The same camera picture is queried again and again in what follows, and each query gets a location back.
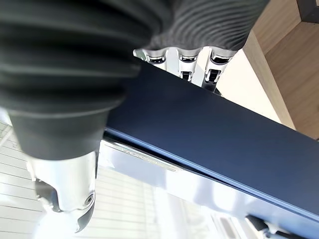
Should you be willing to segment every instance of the reflective metal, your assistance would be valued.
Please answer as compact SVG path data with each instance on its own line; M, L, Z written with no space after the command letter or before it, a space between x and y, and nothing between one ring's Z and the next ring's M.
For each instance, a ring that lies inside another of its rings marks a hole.
M95 152L65 160L43 160L28 155L26 158L44 209L68 219L74 232L83 229L78 220L89 213L95 202Z

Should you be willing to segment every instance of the navy blue panel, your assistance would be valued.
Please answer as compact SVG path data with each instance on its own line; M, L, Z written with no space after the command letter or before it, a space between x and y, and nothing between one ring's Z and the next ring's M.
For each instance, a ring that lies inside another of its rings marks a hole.
M319 143L143 63L109 131L318 220Z

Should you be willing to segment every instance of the white surface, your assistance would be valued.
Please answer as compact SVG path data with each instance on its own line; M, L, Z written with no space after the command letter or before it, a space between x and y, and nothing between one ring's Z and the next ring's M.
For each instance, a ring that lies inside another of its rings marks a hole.
M198 86L202 83L208 55L209 48L205 47L197 60L193 83ZM281 123L243 50L228 63L217 88L224 98Z

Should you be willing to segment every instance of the silver mechanical part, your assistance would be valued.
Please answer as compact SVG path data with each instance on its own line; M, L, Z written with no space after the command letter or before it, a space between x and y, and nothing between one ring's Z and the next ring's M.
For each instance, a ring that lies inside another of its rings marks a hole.
M167 48L152 51L152 50L145 50L145 49L136 49L133 51L133 55L136 57L145 60L152 65L155 65L162 70L167 70L166 65L166 57L167 57Z
M184 50L178 48L177 51L179 76L182 79L191 82L201 48L195 50Z
M236 54L236 51L224 50L218 47L209 48L209 57L207 59L204 81L216 84L220 75L224 72L227 63Z
M28 156L27 169L48 213L68 218L74 232L89 222L95 203L95 152L65 160Z

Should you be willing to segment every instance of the robotic hand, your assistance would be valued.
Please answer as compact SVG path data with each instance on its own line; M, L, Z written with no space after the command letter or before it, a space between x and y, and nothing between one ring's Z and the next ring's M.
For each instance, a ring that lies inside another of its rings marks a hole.
M120 81L139 72L133 50L164 64L177 47L190 81L210 46L203 87L214 91L268 0L0 0L0 104L6 108L39 201L74 231L95 202L96 155Z

